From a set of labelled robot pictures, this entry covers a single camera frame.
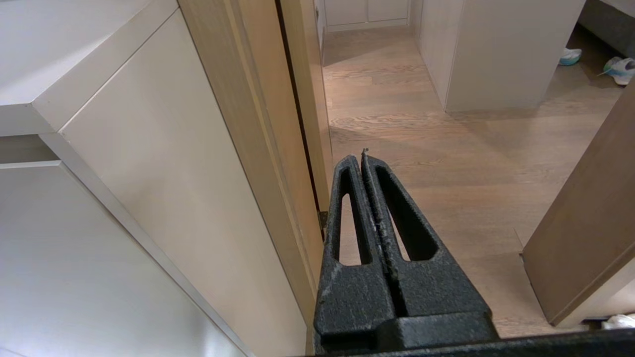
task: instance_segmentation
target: open door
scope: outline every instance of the open door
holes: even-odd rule
[[[635,84],[619,98],[525,246],[549,323],[635,311]]]
[[[313,0],[279,0],[281,28],[292,64],[292,80],[300,108],[317,204],[328,211],[333,154]]]

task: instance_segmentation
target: white sneaker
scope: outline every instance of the white sneaker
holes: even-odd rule
[[[604,65],[602,74],[608,74],[613,77],[613,80],[618,85],[625,86],[629,84],[635,74],[635,60],[632,58],[621,59],[620,57],[613,57]]]
[[[574,65],[580,60],[581,56],[582,56],[581,49],[575,48],[573,50],[569,50],[568,48],[565,47],[565,49],[562,51],[562,56],[560,57],[560,62],[558,62],[558,64],[559,65]]]

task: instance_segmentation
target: gray sofa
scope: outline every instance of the gray sofa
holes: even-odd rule
[[[578,23],[625,57],[635,58],[635,0],[587,0]]]

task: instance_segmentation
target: white wall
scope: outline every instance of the white wall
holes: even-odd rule
[[[420,51],[446,111],[533,107],[585,0],[424,0]]]
[[[445,106],[464,0],[424,0],[418,43]]]

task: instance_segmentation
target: cabinet top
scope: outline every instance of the cabinet top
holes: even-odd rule
[[[0,136],[21,134],[5,125],[20,119],[59,129],[177,8],[176,0],[0,1]]]

